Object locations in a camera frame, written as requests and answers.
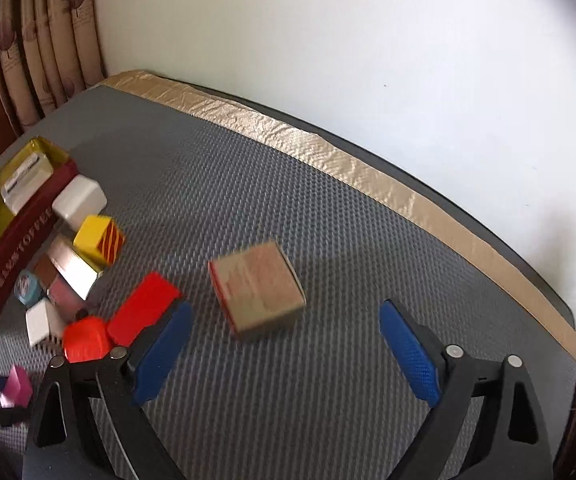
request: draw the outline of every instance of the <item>yellow block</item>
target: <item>yellow block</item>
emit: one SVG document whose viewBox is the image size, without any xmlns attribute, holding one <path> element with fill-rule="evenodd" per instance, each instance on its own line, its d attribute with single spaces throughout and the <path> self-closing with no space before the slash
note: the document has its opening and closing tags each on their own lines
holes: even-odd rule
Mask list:
<svg viewBox="0 0 576 480">
<path fill-rule="evenodd" d="M 102 266 L 112 265 L 125 241 L 116 222 L 109 216 L 88 216 L 74 238 L 75 248 Z"/>
</svg>

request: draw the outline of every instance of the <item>pink object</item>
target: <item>pink object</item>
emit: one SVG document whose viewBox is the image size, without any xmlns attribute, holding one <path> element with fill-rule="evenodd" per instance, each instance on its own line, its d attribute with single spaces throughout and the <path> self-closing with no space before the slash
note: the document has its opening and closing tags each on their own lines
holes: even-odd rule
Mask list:
<svg viewBox="0 0 576 480">
<path fill-rule="evenodd" d="M 32 385 L 26 371 L 19 365 L 13 365 L 1 393 L 1 407 L 23 406 L 27 408 L 31 398 Z"/>
</svg>

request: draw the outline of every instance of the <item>white cube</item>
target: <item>white cube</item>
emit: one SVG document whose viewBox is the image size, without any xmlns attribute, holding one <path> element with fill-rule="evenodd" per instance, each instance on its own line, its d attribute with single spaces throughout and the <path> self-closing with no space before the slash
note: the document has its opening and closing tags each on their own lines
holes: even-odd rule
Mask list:
<svg viewBox="0 0 576 480">
<path fill-rule="evenodd" d="M 73 231 L 79 231 L 88 215 L 98 215 L 108 203 L 99 183 L 77 175 L 56 197 L 52 208 Z"/>
<path fill-rule="evenodd" d="M 56 351 L 61 346 L 66 322 L 59 316 L 52 301 L 43 298 L 25 313 L 28 341 L 32 348 Z"/>
</svg>

